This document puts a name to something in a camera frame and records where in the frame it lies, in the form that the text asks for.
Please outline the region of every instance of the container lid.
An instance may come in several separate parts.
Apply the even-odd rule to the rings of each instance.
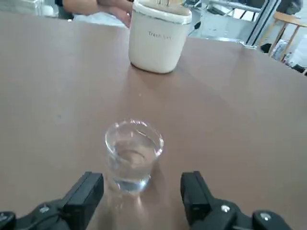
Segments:
[[[181,5],[163,6],[150,0],[136,0],[133,11],[177,24],[189,24],[192,21],[191,11]]]

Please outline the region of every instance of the water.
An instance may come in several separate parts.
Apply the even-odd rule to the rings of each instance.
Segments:
[[[156,159],[155,147],[150,138],[137,130],[115,142],[109,166],[111,176],[120,190],[137,193],[146,187]]]

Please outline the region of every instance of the black cable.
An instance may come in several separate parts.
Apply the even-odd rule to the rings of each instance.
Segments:
[[[198,30],[200,26],[201,26],[201,21],[199,21],[198,23],[194,25],[194,29],[188,34],[188,36],[190,36],[191,33],[193,33],[195,30]]]

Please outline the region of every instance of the glass of water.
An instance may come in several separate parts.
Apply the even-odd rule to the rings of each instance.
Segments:
[[[148,123],[114,123],[106,132],[110,178],[121,191],[141,192],[163,151],[162,136]]]

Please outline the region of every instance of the person's hand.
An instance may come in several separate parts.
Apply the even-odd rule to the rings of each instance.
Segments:
[[[132,2],[127,0],[97,0],[97,3],[106,7],[108,13],[117,17],[128,28],[130,27]]]

